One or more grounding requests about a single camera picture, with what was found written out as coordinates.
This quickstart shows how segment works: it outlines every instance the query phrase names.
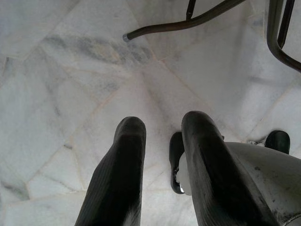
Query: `black metal frame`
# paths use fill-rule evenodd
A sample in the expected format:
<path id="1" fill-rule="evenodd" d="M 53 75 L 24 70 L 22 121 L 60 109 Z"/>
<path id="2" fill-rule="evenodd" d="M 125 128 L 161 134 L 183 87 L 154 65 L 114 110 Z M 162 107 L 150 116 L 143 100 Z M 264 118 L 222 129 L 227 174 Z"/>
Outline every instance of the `black metal frame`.
<path id="1" fill-rule="evenodd" d="M 232 9 L 236 5 L 244 2 L 245 0 L 225 0 L 208 10 L 207 12 L 195 17 L 192 17 L 195 0 L 190 0 L 186 12 L 186 21 L 180 21 L 169 24 L 157 24 L 139 28 L 135 31 L 123 35 L 124 41 L 130 41 L 131 39 L 137 38 L 139 36 L 157 33 L 157 32 L 170 32 L 184 30 L 187 28 L 195 27 L 201 25 L 207 21 L 214 19 L 220 14 Z M 286 35 L 293 11 L 294 0 L 287 0 L 284 10 L 284 15 L 282 18 L 280 31 L 280 18 L 282 13 L 284 0 L 270 0 L 269 1 L 269 19 L 268 19 L 268 29 L 267 29 L 267 43 L 271 53 L 282 63 L 287 66 L 301 72 L 301 63 L 295 59 L 288 56 L 282 51 L 284 46 Z"/>

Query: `rubber tip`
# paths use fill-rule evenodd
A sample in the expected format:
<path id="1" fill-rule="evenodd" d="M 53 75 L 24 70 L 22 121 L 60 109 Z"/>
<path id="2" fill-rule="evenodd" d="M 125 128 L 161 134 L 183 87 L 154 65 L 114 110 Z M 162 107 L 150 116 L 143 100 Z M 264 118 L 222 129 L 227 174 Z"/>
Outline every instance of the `rubber tip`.
<path id="1" fill-rule="evenodd" d="M 124 35 L 122 36 L 122 39 L 123 39 L 123 41 L 125 41 L 125 42 L 129 42 L 129 41 L 130 41 L 130 39 L 128 39 L 128 37 L 127 37 L 127 34 L 124 34 Z"/>

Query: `metal chair leg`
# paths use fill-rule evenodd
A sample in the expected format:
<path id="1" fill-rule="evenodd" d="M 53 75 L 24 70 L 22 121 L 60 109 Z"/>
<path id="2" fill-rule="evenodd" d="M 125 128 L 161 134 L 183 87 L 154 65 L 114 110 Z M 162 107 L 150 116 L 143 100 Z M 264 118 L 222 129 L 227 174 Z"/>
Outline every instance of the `metal chair leg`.
<path id="1" fill-rule="evenodd" d="M 184 30 L 187 28 L 195 27 L 209 20 L 214 19 L 215 17 L 232 9 L 233 7 L 242 3 L 243 1 L 245 0 L 225 0 L 222 3 L 218 4 L 217 6 L 213 7 L 212 9 L 208 10 L 207 12 L 203 13 L 202 15 L 199 15 L 193 19 L 180 21 L 176 23 L 157 24 L 157 25 L 142 27 L 133 32 L 124 34 L 123 40 L 130 41 L 134 38 L 137 38 L 145 34 L 157 33 L 157 32 L 171 32 L 171 31 L 178 31 L 178 30 Z"/>

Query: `marble floor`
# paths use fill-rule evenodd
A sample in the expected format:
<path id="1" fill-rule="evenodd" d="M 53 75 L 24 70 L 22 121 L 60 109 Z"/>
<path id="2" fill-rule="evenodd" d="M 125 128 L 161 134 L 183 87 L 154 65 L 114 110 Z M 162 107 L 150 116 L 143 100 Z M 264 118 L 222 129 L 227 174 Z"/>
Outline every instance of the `marble floor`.
<path id="1" fill-rule="evenodd" d="M 195 14 L 220 0 L 198 0 Z M 0 226 L 70 226 L 117 124 L 147 129 L 142 226 L 196 226 L 169 185 L 168 146 L 190 110 L 226 141 L 291 136 L 301 158 L 301 77 L 266 41 L 267 2 L 185 31 L 126 32 L 185 18 L 182 0 L 0 1 Z M 285 51 L 301 60 L 301 1 Z"/>

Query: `white marble tile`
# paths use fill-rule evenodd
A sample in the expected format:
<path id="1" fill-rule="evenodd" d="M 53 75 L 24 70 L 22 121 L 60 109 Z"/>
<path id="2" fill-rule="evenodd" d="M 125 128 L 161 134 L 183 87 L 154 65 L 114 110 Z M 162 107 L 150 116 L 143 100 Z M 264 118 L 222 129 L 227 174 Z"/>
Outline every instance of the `white marble tile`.
<path id="1" fill-rule="evenodd" d="M 28 181 L 96 103 L 40 49 L 12 67 L 0 89 L 0 151 Z"/>
<path id="2" fill-rule="evenodd" d="M 98 103 L 103 103 L 126 81 L 125 78 L 67 68 L 66 72 L 82 85 Z"/>
<path id="3" fill-rule="evenodd" d="M 65 194 L 83 190 L 79 168 L 72 150 L 66 144 L 28 182 L 31 198 Z"/>
<path id="4" fill-rule="evenodd" d="M 283 51 L 294 58 L 295 60 L 301 62 L 301 3 L 300 1 L 296 1 L 292 17 L 289 25 L 289 30 L 287 32 L 287 37 L 285 41 L 285 45 L 283 47 Z"/>
<path id="5" fill-rule="evenodd" d="M 247 23 L 252 27 L 255 32 L 263 39 L 266 40 L 266 29 L 265 26 L 265 12 L 260 12 L 249 18 L 247 18 Z"/>
<path id="6" fill-rule="evenodd" d="M 227 126 L 244 139 L 297 72 L 279 62 L 245 23 L 164 60 Z"/>
<path id="7" fill-rule="evenodd" d="M 12 62 L 11 58 L 0 55 L 0 88 L 13 73 Z"/>
<path id="8" fill-rule="evenodd" d="M 191 196 L 173 192 L 170 169 L 142 191 L 141 225 L 198 225 Z"/>
<path id="9" fill-rule="evenodd" d="M 217 114 L 211 110 L 208 104 L 196 97 L 163 63 L 149 64 L 143 67 L 139 74 L 161 109 L 164 120 L 175 131 L 181 130 L 182 119 L 187 112 L 203 111 L 215 121 L 218 129 L 225 136 L 225 141 L 240 142 L 237 136 L 216 117 Z"/>
<path id="10" fill-rule="evenodd" d="M 0 162 L 0 211 L 6 204 L 29 199 L 29 194 L 22 179 L 7 165 Z"/>
<path id="11" fill-rule="evenodd" d="M 0 54 L 0 86 L 3 83 L 3 77 L 2 76 L 3 76 L 3 71 L 4 71 L 4 68 L 5 68 L 6 61 L 7 61 L 7 57 Z"/>
<path id="12" fill-rule="evenodd" d="M 269 0 L 250 0 L 250 2 L 255 13 L 264 12 L 265 8 L 269 5 Z"/>
<path id="13" fill-rule="evenodd" d="M 271 109 L 271 111 L 260 121 L 257 127 L 248 137 L 257 140 L 267 136 L 275 129 L 287 132 L 291 138 L 290 154 L 298 154 L 297 149 L 301 145 L 301 81 L 287 91 Z"/>
<path id="14" fill-rule="evenodd" d="M 140 27 L 183 21 L 189 1 L 173 0 L 127 0 Z M 201 15 L 216 6 L 219 0 L 200 0 L 196 2 L 194 16 Z M 154 33 L 146 35 L 152 50 L 158 59 L 174 54 L 184 47 L 202 40 L 205 36 L 223 29 L 230 24 L 253 14 L 249 1 L 243 2 L 230 11 L 203 25 L 176 32 Z"/>
<path id="15" fill-rule="evenodd" d="M 143 80 L 135 76 L 71 137 L 85 188 L 112 145 L 118 123 L 127 116 L 139 117 L 146 125 L 143 186 L 151 183 L 168 166 L 169 139 L 173 131 L 165 123 Z"/>
<path id="16" fill-rule="evenodd" d="M 2 0 L 0 53 L 24 58 L 79 0 Z"/>
<path id="17" fill-rule="evenodd" d="M 74 225 L 84 197 L 85 192 L 76 192 L 9 205 L 4 226 Z"/>
<path id="18" fill-rule="evenodd" d="M 153 60 L 145 38 L 123 41 L 135 27 L 125 1 L 81 1 L 41 46 L 64 66 L 128 78 L 133 68 Z"/>

